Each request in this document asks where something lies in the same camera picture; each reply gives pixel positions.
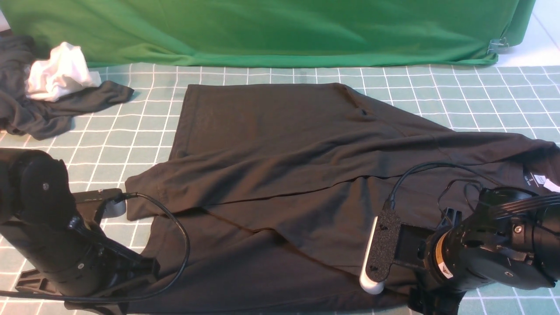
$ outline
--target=teal cutting mat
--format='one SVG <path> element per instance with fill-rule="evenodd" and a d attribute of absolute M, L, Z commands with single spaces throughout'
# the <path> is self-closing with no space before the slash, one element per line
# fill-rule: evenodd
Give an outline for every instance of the teal cutting mat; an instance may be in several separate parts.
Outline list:
<path fill-rule="evenodd" d="M 169 157 L 189 84 L 245 85 L 340 82 L 456 131 L 522 133 L 560 143 L 560 67 L 444 67 L 247 69 L 130 64 L 97 69 L 101 77 L 136 90 L 133 100 L 75 118 L 73 130 L 54 139 L 0 135 L 0 146 L 41 149 L 68 165 L 72 191 L 124 188 L 131 175 Z M 116 241 L 140 252 L 150 220 L 105 220 Z M 32 268 L 0 238 L 0 289 L 12 289 Z M 560 314 L 560 289 L 514 290 L 492 285 L 471 292 L 460 315 Z M 60 302 L 0 299 L 0 315 L 90 314 Z M 373 311 L 358 314 L 374 314 Z M 375 314 L 411 314 L 407 308 Z"/>

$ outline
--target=green fabric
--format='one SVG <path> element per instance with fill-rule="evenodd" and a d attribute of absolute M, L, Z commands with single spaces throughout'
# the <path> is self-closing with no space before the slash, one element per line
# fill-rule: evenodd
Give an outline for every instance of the green fabric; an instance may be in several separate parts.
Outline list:
<path fill-rule="evenodd" d="M 366 67 L 492 64 L 534 0 L 2 0 L 38 53 L 67 41 L 91 66 Z"/>

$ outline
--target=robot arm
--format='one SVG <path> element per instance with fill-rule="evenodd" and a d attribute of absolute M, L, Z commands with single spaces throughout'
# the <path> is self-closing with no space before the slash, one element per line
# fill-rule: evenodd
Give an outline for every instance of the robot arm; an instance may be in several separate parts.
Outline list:
<path fill-rule="evenodd" d="M 447 209 L 439 226 L 429 230 L 403 224 L 394 211 L 395 192 L 405 177 L 374 220 L 361 276 L 366 291 L 381 292 L 391 265 L 400 265 L 417 275 L 409 308 L 425 315 L 456 315 L 464 294 L 487 284 L 525 290 L 555 286 L 560 278 L 560 194 L 482 188 L 472 215 L 461 220 L 460 212 Z"/>
<path fill-rule="evenodd" d="M 155 282 L 159 265 L 107 238 L 104 215 L 124 213 L 119 189 L 72 194 L 64 162 L 38 150 L 0 149 L 0 234 L 35 270 L 21 274 L 22 293 L 125 297 Z M 126 303 L 72 303 L 68 309 L 123 314 Z"/>

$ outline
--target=crumpled white fabric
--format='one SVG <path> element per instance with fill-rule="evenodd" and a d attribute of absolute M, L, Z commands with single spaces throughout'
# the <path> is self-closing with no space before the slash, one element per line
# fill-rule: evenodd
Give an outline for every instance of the crumpled white fabric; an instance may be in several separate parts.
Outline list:
<path fill-rule="evenodd" d="M 66 42 L 50 51 L 50 59 L 35 61 L 27 80 L 27 97 L 57 101 L 60 97 L 87 87 L 99 87 L 98 72 L 90 72 L 79 46 Z"/>

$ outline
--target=black t-shirt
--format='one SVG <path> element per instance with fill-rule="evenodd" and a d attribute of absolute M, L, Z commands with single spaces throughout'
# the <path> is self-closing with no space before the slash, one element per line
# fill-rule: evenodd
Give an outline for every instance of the black t-shirt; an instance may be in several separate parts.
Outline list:
<path fill-rule="evenodd" d="M 374 216 L 409 168 L 448 161 L 508 185 L 549 193 L 558 147 L 514 133 L 454 132 L 341 84 L 187 89 L 170 160 L 130 177 L 127 191 L 176 213 L 192 239 L 181 283 L 132 312 L 347 311 L 402 304 L 412 273 L 391 269 L 381 295 L 358 283 Z M 436 200 L 460 169 L 408 177 L 396 197 L 404 223 L 435 228 Z M 492 187 L 484 179 L 477 178 Z M 475 202 L 477 196 L 469 196 Z M 181 236 L 141 200 L 128 219 L 158 215 L 144 251 L 179 267 Z M 470 214 L 463 187 L 441 201 Z"/>

